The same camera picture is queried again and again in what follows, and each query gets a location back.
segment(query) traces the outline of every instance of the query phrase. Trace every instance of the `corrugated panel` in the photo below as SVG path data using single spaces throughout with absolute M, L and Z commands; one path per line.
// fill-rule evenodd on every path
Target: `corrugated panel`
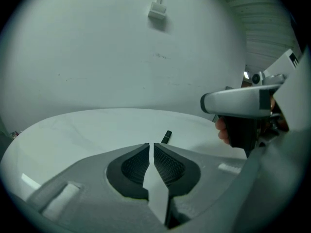
M 301 55 L 290 13 L 280 0 L 226 1 L 245 26 L 246 70 L 251 75 L 268 68 L 287 49 Z

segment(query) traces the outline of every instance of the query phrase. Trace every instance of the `black grip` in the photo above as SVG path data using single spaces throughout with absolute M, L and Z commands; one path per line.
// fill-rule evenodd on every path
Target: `black grip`
M 244 149 L 248 157 L 257 138 L 257 120 L 234 116 L 222 116 L 227 127 L 230 145 Z

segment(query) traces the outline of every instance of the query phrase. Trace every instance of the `hand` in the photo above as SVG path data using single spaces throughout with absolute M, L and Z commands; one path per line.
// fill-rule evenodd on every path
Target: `hand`
M 217 120 L 215 126 L 217 130 L 220 130 L 218 133 L 218 137 L 223 140 L 224 143 L 230 144 L 228 130 L 222 117 Z
M 276 106 L 276 101 L 274 100 L 273 97 L 270 97 L 270 102 L 271 102 L 270 103 L 271 104 L 271 111 L 273 111 L 275 106 Z M 277 123 L 278 123 L 279 129 L 281 129 L 283 131 L 289 130 L 285 119 L 281 119 Z M 217 120 L 217 122 L 215 123 L 215 126 L 216 126 L 216 129 L 219 130 L 218 137 L 221 140 L 223 140 L 224 143 L 230 144 L 228 130 L 226 128 L 225 121 L 222 117 Z M 261 131 L 264 132 L 265 128 L 269 128 L 269 127 L 270 127 L 270 124 L 264 125 L 264 127 L 261 129 Z

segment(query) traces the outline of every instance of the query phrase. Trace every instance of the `white table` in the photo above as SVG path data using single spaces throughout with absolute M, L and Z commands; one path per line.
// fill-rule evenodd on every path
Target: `white table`
M 172 131 L 170 145 L 246 158 L 242 149 L 218 139 L 214 123 L 204 118 L 160 110 L 100 109 L 54 116 L 26 129 L 7 149 L 1 177 L 9 191 L 26 200 L 44 182 L 83 158 L 148 142 L 151 168 L 144 187 L 156 187 L 160 178 L 152 170 L 153 143 L 161 142 L 167 130 Z

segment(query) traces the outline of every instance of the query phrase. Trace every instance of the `white wall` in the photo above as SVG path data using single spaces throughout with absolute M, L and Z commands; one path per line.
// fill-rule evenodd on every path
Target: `white wall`
M 225 0 L 27 0 L 0 46 L 9 132 L 54 115 L 135 107 L 203 116 L 206 93 L 240 87 L 245 31 Z

